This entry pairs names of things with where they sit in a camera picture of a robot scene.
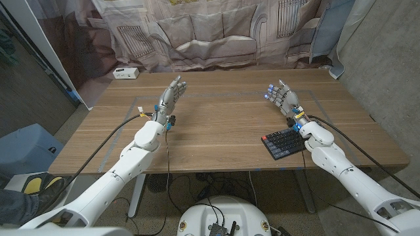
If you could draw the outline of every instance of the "concrete floor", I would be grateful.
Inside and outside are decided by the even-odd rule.
[[[417,1],[376,1],[341,52],[346,71],[339,79],[408,155],[411,162],[406,168],[392,168],[391,171],[417,191],[420,191],[419,15],[420,5]],[[85,108],[78,108],[56,137],[65,143],[86,114]],[[244,173],[235,174],[246,180]],[[368,174],[389,191],[415,199],[380,170],[374,168]],[[309,170],[308,175],[314,191],[326,200],[366,214],[328,173]],[[379,235],[369,220],[341,212],[317,200],[318,213],[306,213],[291,171],[254,172],[253,176],[261,210],[273,226],[282,226],[292,235]],[[202,183],[191,177],[192,191],[197,194]],[[182,189],[185,184],[185,180],[180,180],[174,184],[178,186],[173,186],[174,201],[183,209],[194,203],[188,191]],[[119,196],[130,199],[133,186],[133,182],[128,183]],[[140,233],[153,233],[159,229],[164,216],[164,203],[164,193],[144,192],[135,218]],[[172,205],[169,206],[168,222],[162,235],[175,235],[180,218],[180,213]],[[133,223],[125,222],[127,207],[123,200],[111,204],[96,225],[121,226],[136,233]]]

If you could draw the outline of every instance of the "robotic hand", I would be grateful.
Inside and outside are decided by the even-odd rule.
[[[369,217],[376,220],[375,225],[382,235],[418,235],[420,202],[388,192],[354,166],[334,143],[334,135],[311,121],[299,105],[296,94],[283,81],[279,82],[279,87],[270,85],[269,94],[264,97],[294,120],[294,128],[303,138],[309,138],[305,147],[311,152],[314,163],[343,184]]]
[[[178,75],[174,81],[166,88],[159,98],[159,104],[155,106],[156,112],[153,114],[152,120],[162,125],[167,122],[167,116],[175,109],[175,103],[184,94],[186,90],[186,82],[181,82],[181,76]]]
[[[265,98],[274,105],[278,106],[286,117],[291,117],[294,114],[294,109],[299,109],[299,100],[295,92],[292,92],[289,86],[281,79],[278,80],[280,86],[270,85],[268,87],[268,94],[265,94]]]

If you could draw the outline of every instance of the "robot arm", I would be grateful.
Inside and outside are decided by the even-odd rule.
[[[268,91],[264,97],[294,120],[295,128],[303,138],[309,138],[305,147],[311,152],[314,163],[336,177],[369,217],[395,229],[398,235],[416,235],[420,231],[420,202],[388,192],[355,167],[334,143],[334,135],[306,116],[296,94],[283,81],[280,80],[279,87],[270,85]],[[381,224],[375,225],[382,235],[397,234]]]
[[[58,226],[52,223],[56,219],[61,220],[64,227],[93,226],[124,185],[150,166],[152,153],[159,147],[156,138],[163,134],[165,125],[170,128],[168,115],[186,89],[186,83],[179,81],[180,76],[163,92],[153,121],[146,122],[135,134],[134,140],[121,152],[119,161],[107,173],[76,200],[34,218],[20,229],[56,228]]]

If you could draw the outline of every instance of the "keyboard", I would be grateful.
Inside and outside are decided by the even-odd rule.
[[[272,134],[261,137],[267,150],[273,156],[274,160],[287,157],[305,148],[305,141],[308,138],[302,138],[301,135],[293,130],[287,128]]]

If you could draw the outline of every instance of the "printed backdrop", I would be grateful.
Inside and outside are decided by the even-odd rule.
[[[95,101],[95,92],[80,90],[106,88],[116,67],[284,68],[301,58],[310,66],[337,44],[354,0],[28,3],[82,98]]]

